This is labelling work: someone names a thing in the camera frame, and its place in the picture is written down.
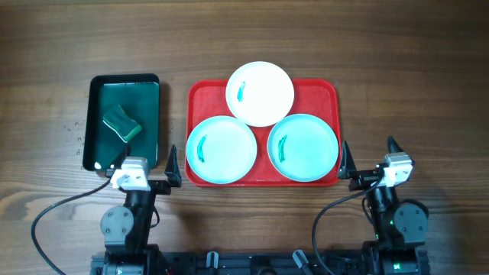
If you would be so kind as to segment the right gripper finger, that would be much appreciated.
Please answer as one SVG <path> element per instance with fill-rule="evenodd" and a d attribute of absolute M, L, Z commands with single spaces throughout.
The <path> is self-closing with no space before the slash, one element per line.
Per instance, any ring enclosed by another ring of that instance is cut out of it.
<path fill-rule="evenodd" d="M 342 157 L 338 169 L 337 178 L 340 180 L 349 180 L 355 177 L 357 168 L 351 155 L 347 141 L 342 142 Z"/>
<path fill-rule="evenodd" d="M 402 153 L 402 147 L 395 141 L 392 135 L 387 138 L 387 149 L 390 154 Z"/>

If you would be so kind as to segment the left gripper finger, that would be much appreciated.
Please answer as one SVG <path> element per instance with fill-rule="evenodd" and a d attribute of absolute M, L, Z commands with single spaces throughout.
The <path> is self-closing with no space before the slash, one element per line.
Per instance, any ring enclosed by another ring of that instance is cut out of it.
<path fill-rule="evenodd" d="M 177 149 L 175 145 L 171 147 L 164 174 L 167 176 L 167 182 L 170 187 L 182 186 L 182 175 L 178 164 Z"/>
<path fill-rule="evenodd" d="M 121 167 L 122 163 L 125 161 L 126 157 L 129 157 L 131 154 L 131 146 L 129 144 L 125 144 L 120 153 L 116 155 L 114 160 L 110 163 L 110 169 L 118 169 Z"/>

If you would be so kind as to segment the green yellow sponge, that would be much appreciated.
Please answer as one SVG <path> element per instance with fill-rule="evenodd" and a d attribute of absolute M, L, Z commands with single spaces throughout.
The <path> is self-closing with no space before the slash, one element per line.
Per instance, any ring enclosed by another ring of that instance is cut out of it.
<path fill-rule="evenodd" d="M 142 126 L 130 118 L 120 105 L 114 105 L 106 111 L 102 116 L 102 122 L 125 143 L 128 143 L 142 131 Z"/>

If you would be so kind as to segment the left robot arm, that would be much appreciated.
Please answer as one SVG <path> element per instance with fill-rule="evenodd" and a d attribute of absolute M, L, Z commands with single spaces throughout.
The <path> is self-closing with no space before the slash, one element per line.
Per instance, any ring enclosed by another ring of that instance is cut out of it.
<path fill-rule="evenodd" d="M 164 174 L 165 180 L 151 180 L 147 159 L 132 157 L 125 149 L 106 170 L 109 183 L 125 194 L 122 206 L 109 209 L 100 222 L 105 254 L 92 259 L 91 274 L 171 274 L 170 264 L 159 247 L 149 244 L 152 217 L 157 214 L 156 196 L 169 195 L 182 186 L 176 147 L 172 147 Z"/>

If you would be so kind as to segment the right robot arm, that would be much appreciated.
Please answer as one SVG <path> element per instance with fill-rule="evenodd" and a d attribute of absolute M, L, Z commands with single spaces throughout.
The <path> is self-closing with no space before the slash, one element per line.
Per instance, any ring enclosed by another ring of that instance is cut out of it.
<path fill-rule="evenodd" d="M 396 187 L 410 180 L 414 160 L 389 136 L 388 154 L 371 170 L 358 170 L 346 142 L 342 145 L 338 178 L 349 180 L 349 190 L 364 191 L 376 234 L 375 241 L 362 245 L 362 261 L 367 274 L 430 273 L 429 259 L 420 246 L 426 242 L 429 210 L 415 199 L 401 200 Z"/>

